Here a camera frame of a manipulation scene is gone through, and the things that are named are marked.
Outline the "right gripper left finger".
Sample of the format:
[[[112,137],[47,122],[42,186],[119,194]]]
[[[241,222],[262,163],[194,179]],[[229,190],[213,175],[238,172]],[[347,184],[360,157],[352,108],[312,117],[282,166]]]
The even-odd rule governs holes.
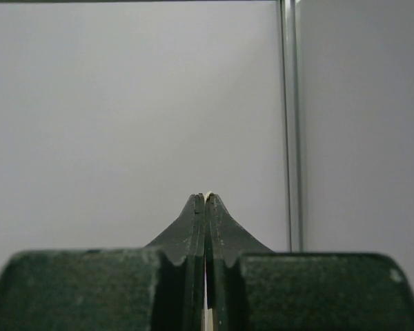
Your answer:
[[[0,330],[202,330],[202,194],[142,248],[26,250],[0,271]]]

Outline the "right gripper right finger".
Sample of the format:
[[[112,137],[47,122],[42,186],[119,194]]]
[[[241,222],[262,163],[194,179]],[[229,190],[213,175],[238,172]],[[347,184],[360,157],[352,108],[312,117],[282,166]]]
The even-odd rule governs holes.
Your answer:
[[[215,330],[414,330],[414,294],[383,254],[273,252],[206,199],[206,287]]]

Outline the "right aluminium frame post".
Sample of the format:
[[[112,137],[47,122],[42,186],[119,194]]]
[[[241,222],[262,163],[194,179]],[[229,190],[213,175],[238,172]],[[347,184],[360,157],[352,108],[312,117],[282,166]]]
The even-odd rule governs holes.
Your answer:
[[[301,252],[304,240],[295,1],[279,2],[279,20],[282,33],[289,250]]]

